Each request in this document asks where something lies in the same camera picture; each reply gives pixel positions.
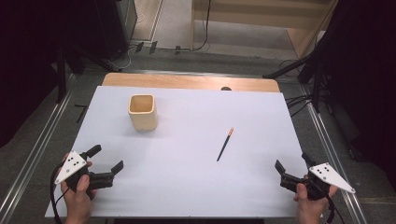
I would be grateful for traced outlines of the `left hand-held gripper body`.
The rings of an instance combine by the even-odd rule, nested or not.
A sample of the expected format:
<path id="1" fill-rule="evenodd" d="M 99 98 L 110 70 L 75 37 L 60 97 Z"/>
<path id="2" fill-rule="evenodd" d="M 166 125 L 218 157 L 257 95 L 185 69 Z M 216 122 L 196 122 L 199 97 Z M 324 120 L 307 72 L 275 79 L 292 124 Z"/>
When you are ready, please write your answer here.
<path id="1" fill-rule="evenodd" d="M 62 169 L 56 177 L 54 183 L 60 184 L 65 182 L 67 187 L 75 191 L 77 189 L 78 180 L 82 175 L 88 175 L 90 178 L 90 185 L 86 191 L 90 199 L 93 198 L 92 191 L 94 189 L 105 189 L 113 186 L 113 180 L 115 175 L 110 172 L 96 174 L 88 170 L 89 158 L 86 152 L 78 154 L 76 151 L 72 151 L 68 154 L 65 159 Z"/>

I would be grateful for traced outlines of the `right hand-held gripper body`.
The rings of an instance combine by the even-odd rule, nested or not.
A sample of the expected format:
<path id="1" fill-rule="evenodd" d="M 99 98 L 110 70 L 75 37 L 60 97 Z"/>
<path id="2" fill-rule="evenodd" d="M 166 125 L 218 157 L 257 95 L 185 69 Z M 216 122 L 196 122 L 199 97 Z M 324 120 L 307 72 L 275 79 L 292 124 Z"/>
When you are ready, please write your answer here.
<path id="1" fill-rule="evenodd" d="M 308 169 L 308 178 L 299 178 L 287 173 L 280 177 L 280 186 L 293 192 L 297 192 L 296 187 L 298 184 L 304 184 L 307 189 L 308 199 L 312 201 L 325 198 L 330 192 L 330 186 L 336 186 L 349 193 L 356 192 L 327 162 L 310 167 Z"/>

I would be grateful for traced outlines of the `beige square cup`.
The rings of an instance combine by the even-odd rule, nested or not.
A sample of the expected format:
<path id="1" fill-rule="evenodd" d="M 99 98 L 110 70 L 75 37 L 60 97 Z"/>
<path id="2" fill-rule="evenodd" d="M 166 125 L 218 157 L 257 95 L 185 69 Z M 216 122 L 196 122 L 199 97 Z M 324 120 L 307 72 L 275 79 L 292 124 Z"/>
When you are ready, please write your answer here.
<path id="1" fill-rule="evenodd" d="M 157 128 L 157 109 L 153 95 L 133 95 L 129 102 L 128 113 L 137 131 L 149 132 Z"/>

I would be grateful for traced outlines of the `black chopstick with orange end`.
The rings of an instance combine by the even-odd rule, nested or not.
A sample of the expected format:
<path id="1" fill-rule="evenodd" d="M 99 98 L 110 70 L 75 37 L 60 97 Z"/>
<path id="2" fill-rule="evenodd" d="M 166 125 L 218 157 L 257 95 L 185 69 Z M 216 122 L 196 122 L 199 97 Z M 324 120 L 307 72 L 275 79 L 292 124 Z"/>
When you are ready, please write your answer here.
<path id="1" fill-rule="evenodd" d="M 233 134 L 233 130 L 234 130 L 234 127 L 232 127 L 232 128 L 230 129 L 230 131 L 228 132 L 228 134 L 227 134 L 227 136 L 226 136 L 226 139 L 225 139 L 225 141 L 224 141 L 224 143 L 223 143 L 223 145 L 222 145 L 222 147 L 221 147 L 221 150 L 220 150 L 220 152 L 219 152 L 219 155 L 218 155 L 216 161 L 219 161 L 219 160 L 220 160 L 220 158 L 221 158 L 221 156 L 222 156 L 222 154 L 223 154 L 225 148 L 227 147 L 228 142 L 229 142 L 229 140 L 230 140 L 230 138 L 231 138 L 231 136 L 232 136 L 232 134 Z"/>

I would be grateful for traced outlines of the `person's left hand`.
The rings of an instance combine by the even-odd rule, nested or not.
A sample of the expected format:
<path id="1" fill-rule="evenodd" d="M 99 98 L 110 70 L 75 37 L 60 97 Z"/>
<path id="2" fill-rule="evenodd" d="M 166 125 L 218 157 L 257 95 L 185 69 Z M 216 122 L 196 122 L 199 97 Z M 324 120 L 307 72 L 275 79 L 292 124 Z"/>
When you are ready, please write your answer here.
<path id="1" fill-rule="evenodd" d="M 61 183 L 61 191 L 64 194 L 67 216 L 64 224 L 89 224 L 92 215 L 92 200 L 86 191 L 90 185 L 88 175 L 82 175 L 78 180 L 75 191 L 68 190 L 65 182 Z"/>

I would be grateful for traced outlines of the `person's right hand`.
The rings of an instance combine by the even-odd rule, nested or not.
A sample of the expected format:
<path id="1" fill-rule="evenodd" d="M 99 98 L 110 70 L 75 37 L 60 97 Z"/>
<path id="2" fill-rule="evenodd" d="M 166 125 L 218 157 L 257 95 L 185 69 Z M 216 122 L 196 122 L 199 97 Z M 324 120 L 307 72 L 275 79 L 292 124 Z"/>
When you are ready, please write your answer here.
<path id="1" fill-rule="evenodd" d="M 321 214 L 329 206 L 329 200 L 322 198 L 310 201 L 304 184 L 298 184 L 296 190 L 297 193 L 293 197 L 293 200 L 297 202 L 296 222 L 298 224 L 319 224 Z"/>

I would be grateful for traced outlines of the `black hex key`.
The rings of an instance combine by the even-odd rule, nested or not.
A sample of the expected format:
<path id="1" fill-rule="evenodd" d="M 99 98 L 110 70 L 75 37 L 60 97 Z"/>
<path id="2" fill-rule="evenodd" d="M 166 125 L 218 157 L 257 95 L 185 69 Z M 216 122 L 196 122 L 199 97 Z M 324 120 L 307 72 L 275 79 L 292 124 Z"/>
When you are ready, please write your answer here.
<path id="1" fill-rule="evenodd" d="M 75 105 L 75 107 L 80 109 L 80 114 L 77 119 L 77 123 L 80 123 L 80 121 L 84 118 L 88 107 L 86 105 Z"/>

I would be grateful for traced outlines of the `white board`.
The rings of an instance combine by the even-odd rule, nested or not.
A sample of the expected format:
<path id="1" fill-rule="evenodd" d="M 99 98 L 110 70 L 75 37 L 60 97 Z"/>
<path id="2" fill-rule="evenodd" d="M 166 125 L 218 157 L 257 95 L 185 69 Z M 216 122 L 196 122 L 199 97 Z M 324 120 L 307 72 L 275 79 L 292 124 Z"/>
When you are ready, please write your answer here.
<path id="1" fill-rule="evenodd" d="M 156 129 L 134 128 L 135 94 L 154 96 Z M 73 149 L 95 145 L 94 172 L 124 168 L 98 191 L 94 217 L 291 217 L 293 194 L 280 187 L 276 160 L 292 175 L 307 171 L 284 97 L 273 92 L 100 86 Z"/>

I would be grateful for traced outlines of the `black stand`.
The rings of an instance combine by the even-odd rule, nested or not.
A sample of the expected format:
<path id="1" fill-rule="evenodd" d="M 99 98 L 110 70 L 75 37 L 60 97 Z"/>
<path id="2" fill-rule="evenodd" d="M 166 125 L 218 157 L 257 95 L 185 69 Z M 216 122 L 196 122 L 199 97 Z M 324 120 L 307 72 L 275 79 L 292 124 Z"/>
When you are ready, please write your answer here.
<path id="1" fill-rule="evenodd" d="M 312 106 L 314 107 L 315 111 L 318 113 L 320 86 L 323 79 L 323 65 L 314 53 L 310 53 L 302 59 L 297 60 L 296 62 L 291 63 L 283 68 L 280 68 L 278 71 L 272 74 L 263 75 L 262 77 L 265 79 L 275 79 L 299 67 L 302 67 L 302 70 L 297 79 L 301 84 L 306 84 L 311 78 L 314 79 L 313 90 L 309 99 L 311 100 Z"/>

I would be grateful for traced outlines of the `wooden table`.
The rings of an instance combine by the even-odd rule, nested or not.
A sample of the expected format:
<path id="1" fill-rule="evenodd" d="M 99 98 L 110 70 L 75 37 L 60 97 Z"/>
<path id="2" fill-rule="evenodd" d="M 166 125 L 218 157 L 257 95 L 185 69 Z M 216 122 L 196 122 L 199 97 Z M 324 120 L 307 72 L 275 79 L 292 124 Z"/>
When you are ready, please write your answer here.
<path id="1" fill-rule="evenodd" d="M 109 73 L 105 75 L 102 85 L 191 90 L 221 90 L 222 88 L 230 88 L 232 91 L 280 92 L 277 82 L 272 79 L 175 74 Z"/>

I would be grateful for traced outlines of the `black cabinet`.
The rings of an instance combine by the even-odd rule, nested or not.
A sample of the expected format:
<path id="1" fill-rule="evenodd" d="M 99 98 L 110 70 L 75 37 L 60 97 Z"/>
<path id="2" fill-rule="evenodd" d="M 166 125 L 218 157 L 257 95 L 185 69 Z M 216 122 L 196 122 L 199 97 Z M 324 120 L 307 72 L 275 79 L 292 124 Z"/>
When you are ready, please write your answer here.
<path id="1" fill-rule="evenodd" d="M 128 48 L 137 23 L 134 0 L 93 0 L 98 13 L 101 50 L 104 58 L 115 60 Z"/>

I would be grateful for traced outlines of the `light wooden shelf unit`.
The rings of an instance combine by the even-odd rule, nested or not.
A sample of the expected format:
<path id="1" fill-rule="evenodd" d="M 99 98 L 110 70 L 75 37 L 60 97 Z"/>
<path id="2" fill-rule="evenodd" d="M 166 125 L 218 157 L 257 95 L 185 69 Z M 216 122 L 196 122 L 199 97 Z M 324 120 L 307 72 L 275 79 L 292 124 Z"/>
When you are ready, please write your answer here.
<path id="1" fill-rule="evenodd" d="M 286 28 L 298 58 L 307 56 L 326 31 L 339 0 L 191 0 L 191 46 L 194 22 L 211 21 Z"/>

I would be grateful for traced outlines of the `metal floor rail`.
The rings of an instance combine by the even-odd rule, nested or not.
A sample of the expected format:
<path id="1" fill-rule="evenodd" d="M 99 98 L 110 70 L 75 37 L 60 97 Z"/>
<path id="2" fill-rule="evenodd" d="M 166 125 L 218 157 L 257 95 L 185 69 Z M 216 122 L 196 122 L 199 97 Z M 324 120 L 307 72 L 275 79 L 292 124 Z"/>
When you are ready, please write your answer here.
<path id="1" fill-rule="evenodd" d="M 50 175 L 77 135 L 79 110 L 73 106 L 81 76 L 68 76 L 67 93 L 57 104 L 51 92 L 16 135 L 0 147 L 0 224 L 51 224 Z"/>
<path id="2" fill-rule="evenodd" d="M 349 178 L 347 177 L 347 173 L 340 161 L 339 156 L 336 153 L 332 140 L 329 136 L 328 130 L 326 129 L 326 126 L 322 120 L 321 114 L 318 113 L 317 110 L 312 105 L 308 107 L 308 111 L 316 127 L 319 139 L 327 155 L 330 165 L 339 173 L 341 177 L 345 179 L 346 182 L 348 182 Z M 344 199 L 344 202 L 346 203 L 348 213 L 350 214 L 353 223 L 369 224 L 361 209 L 361 205 L 357 195 L 353 193 L 349 193 L 345 190 L 342 190 L 341 194 Z"/>

